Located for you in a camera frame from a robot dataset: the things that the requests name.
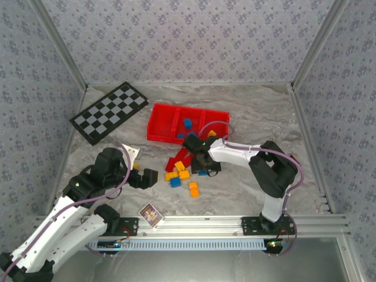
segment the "checkerboard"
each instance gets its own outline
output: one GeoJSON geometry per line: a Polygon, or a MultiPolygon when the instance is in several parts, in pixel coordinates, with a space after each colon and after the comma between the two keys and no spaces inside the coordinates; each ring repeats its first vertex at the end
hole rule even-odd
{"type": "Polygon", "coordinates": [[[147,104],[147,98],[125,82],[70,122],[91,145],[95,145],[147,104]]]}

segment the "red compartment tray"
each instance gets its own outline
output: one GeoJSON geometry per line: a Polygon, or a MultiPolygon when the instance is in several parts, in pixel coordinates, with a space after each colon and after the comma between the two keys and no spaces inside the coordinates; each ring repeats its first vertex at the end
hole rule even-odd
{"type": "MultiPolygon", "coordinates": [[[[165,143],[183,144],[184,139],[177,138],[178,134],[186,136],[190,132],[198,134],[202,127],[215,120],[230,122],[230,114],[218,110],[206,110],[198,108],[188,108],[156,103],[152,115],[147,124],[146,137],[151,141],[165,143]],[[192,121],[192,128],[186,130],[184,119],[192,121]]],[[[205,128],[202,136],[207,136],[209,131],[215,131],[218,137],[229,134],[229,127],[222,123],[215,123],[205,128]]]]}

